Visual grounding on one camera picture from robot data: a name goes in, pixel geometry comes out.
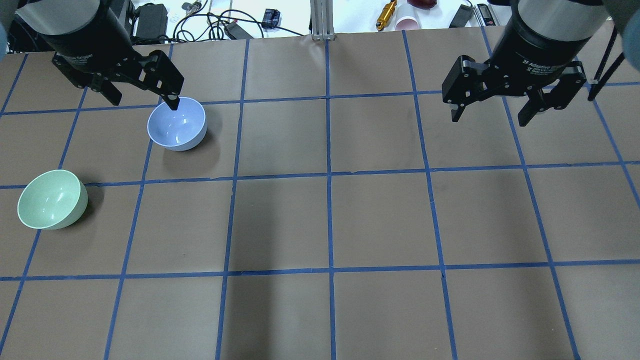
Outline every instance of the black device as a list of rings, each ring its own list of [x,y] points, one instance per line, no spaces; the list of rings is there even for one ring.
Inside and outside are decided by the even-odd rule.
[[[263,29],[275,29],[280,23],[280,12],[276,9],[266,9],[264,10],[264,16],[262,17],[262,22],[260,26]]]
[[[495,26],[495,20],[493,19],[493,15],[491,15],[491,10],[487,4],[478,4],[478,11],[480,12],[480,16],[484,22],[485,26]]]
[[[106,0],[84,0],[71,11],[55,2],[28,2],[16,12],[56,51],[53,65],[74,86],[89,87],[118,105],[122,93],[113,82],[130,83],[177,110],[184,77],[161,50],[148,56],[135,51]]]
[[[118,18],[118,22],[122,24],[128,34],[133,34],[133,19],[135,18],[135,6],[131,0],[111,0],[109,4],[111,11]]]
[[[162,4],[143,5],[136,10],[138,14],[138,38],[153,39],[166,34],[166,25],[169,21],[167,11]],[[162,44],[162,40],[152,40],[146,44]]]
[[[599,0],[512,0],[504,34],[484,63],[459,56],[442,83],[442,100],[457,122],[473,102],[494,95],[528,96],[518,114],[526,126],[535,114],[567,107],[586,82],[576,54],[607,18]],[[545,86],[559,82],[550,92]]]
[[[236,22],[230,22],[225,25],[225,33],[232,40],[242,40],[253,38],[253,36],[249,35],[243,28],[240,27]]]
[[[134,19],[134,6],[131,0],[112,0],[109,7],[116,15],[116,18],[118,18],[118,22],[125,28],[128,34],[131,34]],[[53,51],[53,48],[47,44],[38,32],[18,15],[14,16],[7,39],[11,51],[21,53]]]
[[[465,25],[467,25],[467,22],[469,21],[469,19],[471,19],[471,16],[473,16],[473,14],[474,14],[473,8],[467,5],[460,5],[449,27],[464,28]]]

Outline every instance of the power adapter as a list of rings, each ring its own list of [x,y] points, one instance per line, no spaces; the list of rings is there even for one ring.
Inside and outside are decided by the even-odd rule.
[[[232,40],[253,38],[253,36],[249,35],[249,33],[235,22],[230,22],[225,25],[225,34],[227,34],[227,36]]]

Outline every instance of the robotic arm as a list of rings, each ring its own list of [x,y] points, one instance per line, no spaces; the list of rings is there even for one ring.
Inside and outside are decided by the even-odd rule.
[[[627,58],[640,69],[640,1],[512,0],[511,9],[489,60],[477,63],[462,55],[442,83],[453,122],[469,104],[494,95],[529,97],[518,114],[520,126],[539,112],[567,107],[586,82],[582,63],[573,59],[609,16],[607,10],[623,34]],[[556,80],[550,92],[543,91]]]
[[[130,83],[178,108],[184,77],[164,52],[142,56],[133,49],[110,0],[5,1],[18,3],[15,12],[56,50],[54,66],[76,87],[88,86],[118,105],[122,93],[113,82]]]

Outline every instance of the grid square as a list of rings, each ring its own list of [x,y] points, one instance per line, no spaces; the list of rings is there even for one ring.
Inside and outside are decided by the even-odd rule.
[[[418,101],[430,167],[520,164],[500,98],[470,105],[457,123],[441,95],[420,95]]]
[[[149,137],[151,109],[80,113],[64,168],[85,183],[140,181]]]
[[[117,280],[27,281],[3,360],[101,359]]]
[[[119,274],[139,190],[88,187],[89,205],[78,222],[41,233],[28,275]]]
[[[424,168],[413,97],[331,101],[332,170]]]
[[[4,101],[11,91],[13,80],[20,70],[20,65],[24,59],[24,54],[11,54],[4,57],[2,60],[2,73],[0,78],[0,109],[4,106]]]
[[[188,151],[171,151],[154,144],[147,179],[234,175],[240,105],[207,105],[204,110],[208,129],[202,142]]]
[[[324,42],[313,41],[310,35],[252,40],[244,97],[323,96],[325,72]]]
[[[441,90],[442,81],[462,54],[471,56],[479,63],[489,57],[478,28],[408,31],[406,37],[418,90]]]
[[[486,33],[486,38],[489,40],[489,46],[491,50],[494,50],[498,45],[498,42],[502,38],[502,34],[504,34],[504,30],[506,26],[487,26],[484,28],[484,33]]]
[[[563,266],[557,274],[580,356],[637,358],[640,266]]]
[[[522,170],[435,172],[431,178],[448,263],[547,260]]]
[[[529,173],[554,260],[640,258],[640,210],[620,167]]]
[[[586,98],[587,90],[581,89],[566,109],[548,110],[536,115],[525,127],[518,126],[517,121],[518,112],[528,98],[507,98],[520,146],[528,164],[599,163],[618,160],[598,113]]]
[[[53,53],[48,52],[29,54],[6,111],[76,109],[78,107],[84,90],[70,83],[53,66],[52,58]]]
[[[24,185],[60,163],[75,113],[4,115],[0,184]]]
[[[602,54],[604,54],[605,49],[607,48],[607,44],[609,43],[609,38],[611,37],[611,31],[613,30],[614,23],[613,21],[605,21],[605,23],[600,27],[600,29],[591,37],[591,40],[582,48],[582,50],[578,53],[578,59],[582,61],[584,66],[584,71],[587,74],[587,80],[592,82],[593,76],[596,74],[596,70],[598,70],[598,65],[600,64],[600,60],[602,60]],[[608,69],[611,66],[613,60],[622,53],[622,39],[620,34],[618,35],[618,39],[616,43],[613,45],[613,49],[611,50],[611,55],[609,56],[609,61],[607,62]],[[640,81],[640,73],[636,69],[634,69],[628,61],[623,61],[620,64],[620,67],[613,73],[609,82],[611,83],[624,83],[627,81]]]
[[[424,174],[332,178],[335,266],[438,264]]]
[[[451,359],[440,272],[335,275],[339,359]]]
[[[412,90],[400,31],[340,34],[329,42],[329,66],[332,95]]]
[[[326,217],[325,177],[239,181],[229,270],[327,267]]]
[[[36,236],[18,218],[21,193],[22,189],[0,190],[0,277],[22,275]]]
[[[221,277],[128,279],[109,358],[213,359]]]
[[[146,185],[127,272],[223,270],[230,198],[230,181]]]
[[[169,53],[169,45],[138,45],[133,47],[137,52],[146,56],[153,50],[162,50],[165,54]],[[122,92],[122,100],[119,106],[131,105],[152,105],[157,104],[158,95],[151,91],[144,91],[136,88],[129,83],[113,83],[120,92]],[[105,99],[100,93],[87,91],[84,97],[83,108],[111,108],[113,105]]]
[[[629,161],[640,160],[640,129],[636,126],[639,90],[640,86],[607,86],[596,98],[620,154]]]
[[[240,100],[245,46],[244,41],[175,44],[171,59],[184,76],[180,95],[201,102]],[[194,59],[206,62],[194,63]],[[207,64],[211,73],[203,71]]]
[[[11,308],[13,306],[13,300],[15,299],[15,293],[18,291],[18,285],[20,281],[1,281],[0,282],[0,326],[4,330],[4,325]]]
[[[460,360],[573,359],[548,268],[447,271]]]
[[[331,358],[328,276],[230,277],[220,358]]]
[[[238,174],[326,172],[324,100],[245,104]]]

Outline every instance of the red object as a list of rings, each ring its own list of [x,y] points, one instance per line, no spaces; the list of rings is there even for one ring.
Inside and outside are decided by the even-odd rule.
[[[408,3],[416,8],[428,10],[438,4],[438,0],[408,0]]]

